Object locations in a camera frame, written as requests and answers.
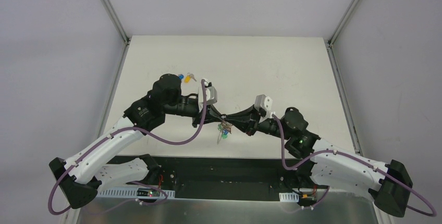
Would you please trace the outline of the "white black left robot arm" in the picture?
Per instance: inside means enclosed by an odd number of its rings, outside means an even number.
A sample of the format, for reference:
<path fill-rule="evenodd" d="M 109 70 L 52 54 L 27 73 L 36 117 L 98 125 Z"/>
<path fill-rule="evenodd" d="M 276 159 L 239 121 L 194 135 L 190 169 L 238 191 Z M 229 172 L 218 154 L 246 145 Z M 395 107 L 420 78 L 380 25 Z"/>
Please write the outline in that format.
<path fill-rule="evenodd" d="M 56 179 L 47 201 L 49 212 L 61 215 L 70 209 L 81 208 L 99 192 L 115 184 L 139 180 L 154 184 L 159 178 L 159 171 L 147 163 L 110 168 L 106 164 L 146 135 L 173 146 L 185 145 L 197 138 L 208 119 L 209 106 L 217 102 L 217 91 L 210 81 L 202 79 L 199 91 L 192 98 L 191 95 L 182 95 L 181 84 L 178 75 L 162 75 L 147 95 L 133 102 L 123 116 L 88 147 L 67 159 L 54 158 L 49 163 Z M 167 114 L 193 118 L 197 121 L 196 132 L 183 141 L 169 141 L 152 133 L 165 122 Z"/>

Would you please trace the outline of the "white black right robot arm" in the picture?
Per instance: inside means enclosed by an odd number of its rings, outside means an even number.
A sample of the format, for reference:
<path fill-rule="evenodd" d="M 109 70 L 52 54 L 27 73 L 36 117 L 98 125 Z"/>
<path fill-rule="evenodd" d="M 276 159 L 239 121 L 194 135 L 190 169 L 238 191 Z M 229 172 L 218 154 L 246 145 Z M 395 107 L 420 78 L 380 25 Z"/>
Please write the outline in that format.
<path fill-rule="evenodd" d="M 391 216 L 405 216 L 413 182 L 403 163 L 368 159 L 331 144 L 307 130 L 308 122 L 295 107 L 287 108 L 282 118 L 267 114 L 261 120 L 261 113 L 250 107 L 222 119 L 249 136 L 262 132 L 283 137 L 283 150 L 302 162 L 295 168 L 298 185 L 342 189 L 372 201 Z"/>

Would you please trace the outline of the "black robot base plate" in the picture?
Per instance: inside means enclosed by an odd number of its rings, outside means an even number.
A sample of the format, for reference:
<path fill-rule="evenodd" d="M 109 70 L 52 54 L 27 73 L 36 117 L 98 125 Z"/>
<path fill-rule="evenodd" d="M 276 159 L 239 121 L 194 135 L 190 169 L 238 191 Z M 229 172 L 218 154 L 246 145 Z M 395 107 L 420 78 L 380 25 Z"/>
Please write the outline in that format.
<path fill-rule="evenodd" d="M 280 159 L 152 156 L 154 170 L 141 179 L 147 185 L 172 190 L 178 199 L 278 201 L 280 193 L 312 188 L 313 162 L 296 171 Z"/>

